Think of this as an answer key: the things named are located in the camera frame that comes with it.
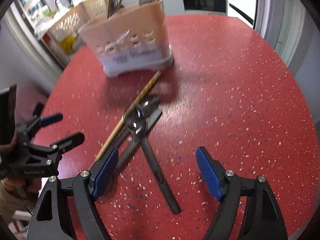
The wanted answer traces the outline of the person's left hand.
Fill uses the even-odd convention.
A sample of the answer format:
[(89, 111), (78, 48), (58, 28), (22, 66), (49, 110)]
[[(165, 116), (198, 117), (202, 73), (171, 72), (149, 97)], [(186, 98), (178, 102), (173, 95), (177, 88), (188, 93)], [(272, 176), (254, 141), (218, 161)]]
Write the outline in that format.
[[(1, 145), (1, 153), (7, 154), (10, 153), (17, 143), (17, 131), (14, 131), (14, 135), (10, 143)], [(1, 183), (3, 187), (7, 191), (15, 191), (20, 187), (25, 187), (24, 190), (28, 193), (38, 193), (42, 187), (41, 178), (33, 178), (31, 180), (30, 185), (26, 185), (26, 182), (22, 178), (18, 178), (15, 176), (8, 176), (4, 179), (1, 179)]]

